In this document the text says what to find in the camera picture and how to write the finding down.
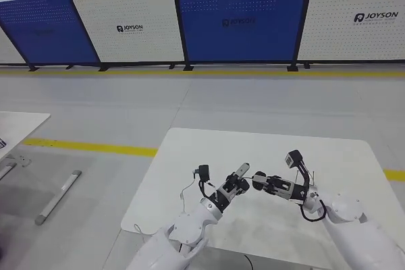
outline barrier fence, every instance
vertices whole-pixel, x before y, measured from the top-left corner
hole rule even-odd
[[[0,65],[405,63],[405,0],[0,0]]]

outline robotic hand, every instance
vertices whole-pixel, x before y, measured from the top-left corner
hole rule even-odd
[[[204,198],[192,213],[182,213],[173,223],[161,228],[137,252],[127,270],[182,270],[207,245],[209,239],[205,228],[217,224],[223,211],[232,199],[249,189],[243,175],[249,170],[244,163],[237,171],[229,175],[226,181],[212,195],[205,194],[205,184],[209,181],[209,166],[201,165],[194,171],[200,176],[198,186]],[[176,250],[170,238],[178,240],[180,249]]]
[[[289,168],[298,168],[304,178],[304,185],[276,175],[267,177],[258,171],[252,177],[253,187],[295,201],[307,221],[322,221],[337,249],[353,270],[405,270],[398,245],[379,225],[368,219],[359,200],[340,193],[330,196],[319,192],[315,183],[310,185],[310,173],[298,150],[289,152],[285,161]],[[304,210],[318,212],[319,218],[309,219]]]

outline joyson logo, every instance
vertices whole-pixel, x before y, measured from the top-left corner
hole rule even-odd
[[[236,26],[243,24],[254,24],[255,18],[236,18],[236,19],[222,19],[222,26]]]
[[[117,26],[117,31],[120,34],[127,34],[127,33],[135,33],[135,32],[142,32],[143,28],[142,25],[131,25],[131,26]]]
[[[354,17],[354,22],[380,22],[380,21],[393,21],[398,17],[399,12],[379,12],[379,13],[364,13],[356,14]]]

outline blue partition panel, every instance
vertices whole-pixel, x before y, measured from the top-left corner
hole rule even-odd
[[[303,0],[180,0],[190,61],[291,61]]]
[[[30,63],[96,63],[71,0],[0,2],[0,22]]]

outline black panel foot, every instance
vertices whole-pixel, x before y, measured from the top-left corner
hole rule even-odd
[[[109,69],[109,67],[101,65],[101,68],[99,69],[99,72],[106,72],[108,69]]]
[[[192,70],[194,70],[194,67],[191,65],[185,65],[183,69],[184,72],[191,72]]]
[[[298,67],[297,67],[297,65],[289,65],[288,67],[286,67],[286,70],[289,72],[297,72]]]

